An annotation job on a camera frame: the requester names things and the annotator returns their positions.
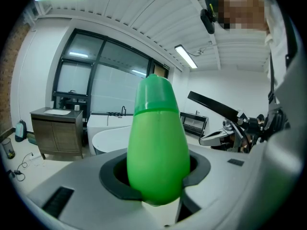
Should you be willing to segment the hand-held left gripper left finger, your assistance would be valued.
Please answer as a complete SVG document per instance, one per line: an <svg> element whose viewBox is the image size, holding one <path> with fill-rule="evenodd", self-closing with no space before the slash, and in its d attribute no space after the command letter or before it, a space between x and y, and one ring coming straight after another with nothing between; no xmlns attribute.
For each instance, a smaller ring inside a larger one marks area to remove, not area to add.
<svg viewBox="0 0 307 230"><path fill-rule="evenodd" d="M173 225L179 200L153 207L140 201L120 200L101 184L99 172L108 160L126 149L96 155L70 163L32 190L28 197L38 207L60 187L73 193L59 215L59 221L72 227L164 227Z"/></svg>

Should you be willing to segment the black metal rack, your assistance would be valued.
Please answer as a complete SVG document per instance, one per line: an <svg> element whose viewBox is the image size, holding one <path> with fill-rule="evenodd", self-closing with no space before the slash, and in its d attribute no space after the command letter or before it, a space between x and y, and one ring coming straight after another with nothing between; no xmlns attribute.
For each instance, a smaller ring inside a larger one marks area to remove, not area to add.
<svg viewBox="0 0 307 230"><path fill-rule="evenodd" d="M180 120L184 130L198 137L203 137L207 126L208 117L180 112Z"/></svg>

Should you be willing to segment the white built-in bathtub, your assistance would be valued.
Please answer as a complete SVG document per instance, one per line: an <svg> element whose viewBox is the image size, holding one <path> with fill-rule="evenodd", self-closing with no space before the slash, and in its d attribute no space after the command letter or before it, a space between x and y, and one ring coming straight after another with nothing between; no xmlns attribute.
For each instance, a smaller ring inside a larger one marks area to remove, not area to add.
<svg viewBox="0 0 307 230"><path fill-rule="evenodd" d="M87 135L91 155L95 155L92 139L95 134L109 129L127 127L132 125L133 116L113 116L107 114L91 114L87 122Z"/></svg>

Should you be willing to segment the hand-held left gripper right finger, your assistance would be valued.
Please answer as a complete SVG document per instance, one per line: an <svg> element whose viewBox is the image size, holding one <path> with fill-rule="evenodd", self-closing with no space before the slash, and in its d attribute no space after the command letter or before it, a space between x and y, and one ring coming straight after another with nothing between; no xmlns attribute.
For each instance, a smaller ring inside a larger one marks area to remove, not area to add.
<svg viewBox="0 0 307 230"><path fill-rule="evenodd" d="M183 180L183 207L191 214L225 216L255 182L263 152L192 151Z"/></svg>

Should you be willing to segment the black mesh wastebasket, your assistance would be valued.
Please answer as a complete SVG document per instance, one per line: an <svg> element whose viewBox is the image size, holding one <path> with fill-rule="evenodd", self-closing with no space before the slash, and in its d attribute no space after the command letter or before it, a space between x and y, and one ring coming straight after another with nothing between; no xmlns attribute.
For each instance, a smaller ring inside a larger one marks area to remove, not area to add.
<svg viewBox="0 0 307 230"><path fill-rule="evenodd" d="M5 154L7 155L8 159L13 159L15 157L15 151L13 149L11 139L5 138L1 144L4 148Z"/></svg>

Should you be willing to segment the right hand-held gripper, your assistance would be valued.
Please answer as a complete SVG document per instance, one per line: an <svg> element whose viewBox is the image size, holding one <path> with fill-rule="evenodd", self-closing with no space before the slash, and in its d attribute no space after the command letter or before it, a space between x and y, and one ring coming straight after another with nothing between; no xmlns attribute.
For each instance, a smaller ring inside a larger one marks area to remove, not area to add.
<svg viewBox="0 0 307 230"><path fill-rule="evenodd" d="M199 140L203 146L220 146L224 143L225 151L241 152L242 135L235 124L228 119L223 121L224 131L215 131Z"/></svg>

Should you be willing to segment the person's white shirt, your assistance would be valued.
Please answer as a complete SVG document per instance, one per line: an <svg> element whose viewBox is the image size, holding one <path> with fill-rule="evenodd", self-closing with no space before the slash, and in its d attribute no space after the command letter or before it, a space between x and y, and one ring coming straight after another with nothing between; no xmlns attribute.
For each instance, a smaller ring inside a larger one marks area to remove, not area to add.
<svg viewBox="0 0 307 230"><path fill-rule="evenodd" d="M278 87L286 74L285 56L288 54L286 30L283 16L276 0L265 0L265 19L269 32L265 44L270 47L274 70L274 86Z"/></svg>

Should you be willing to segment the black window frame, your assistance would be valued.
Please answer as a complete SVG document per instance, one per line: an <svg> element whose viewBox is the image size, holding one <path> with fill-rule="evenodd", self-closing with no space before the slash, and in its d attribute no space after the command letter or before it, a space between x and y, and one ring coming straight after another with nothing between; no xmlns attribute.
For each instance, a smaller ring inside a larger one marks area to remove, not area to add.
<svg viewBox="0 0 307 230"><path fill-rule="evenodd" d="M164 64L106 35L74 29L60 55L52 88L51 107L80 106L83 117L121 112L133 115L136 89ZM169 75L166 69L165 78Z"/></svg>

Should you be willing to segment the white sink basin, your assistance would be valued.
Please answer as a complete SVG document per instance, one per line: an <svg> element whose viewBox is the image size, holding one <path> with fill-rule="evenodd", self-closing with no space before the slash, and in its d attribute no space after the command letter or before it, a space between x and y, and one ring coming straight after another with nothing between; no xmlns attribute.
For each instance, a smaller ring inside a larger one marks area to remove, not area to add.
<svg viewBox="0 0 307 230"><path fill-rule="evenodd" d="M46 110L44 113L50 114L50 115L68 115L70 112L71 110L49 109L49 110Z"/></svg>

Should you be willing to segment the wooden vanity cabinet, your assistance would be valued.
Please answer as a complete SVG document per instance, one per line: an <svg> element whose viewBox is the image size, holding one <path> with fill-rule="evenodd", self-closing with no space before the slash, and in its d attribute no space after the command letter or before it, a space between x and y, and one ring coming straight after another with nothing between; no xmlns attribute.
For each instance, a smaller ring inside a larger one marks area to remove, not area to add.
<svg viewBox="0 0 307 230"><path fill-rule="evenodd" d="M83 158L83 112L71 110L68 115L45 114L49 109L44 107L30 113L41 157L64 155Z"/></svg>

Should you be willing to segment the teal backpack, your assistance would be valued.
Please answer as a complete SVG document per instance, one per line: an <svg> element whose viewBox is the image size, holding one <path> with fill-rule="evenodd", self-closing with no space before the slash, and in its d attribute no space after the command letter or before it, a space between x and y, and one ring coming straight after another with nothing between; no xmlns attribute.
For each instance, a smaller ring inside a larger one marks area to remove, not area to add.
<svg viewBox="0 0 307 230"><path fill-rule="evenodd" d="M20 120L15 126L15 141L22 142L27 137L26 123Z"/></svg>

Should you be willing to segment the green plastic bottle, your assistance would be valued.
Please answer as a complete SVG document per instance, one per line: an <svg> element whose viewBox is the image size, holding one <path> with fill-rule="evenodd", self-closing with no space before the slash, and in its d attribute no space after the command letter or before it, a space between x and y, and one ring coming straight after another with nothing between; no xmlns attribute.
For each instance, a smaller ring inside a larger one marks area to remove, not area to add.
<svg viewBox="0 0 307 230"><path fill-rule="evenodd" d="M190 173L187 139L172 85L155 74L137 87L127 173L130 186L153 206L179 198L182 181Z"/></svg>

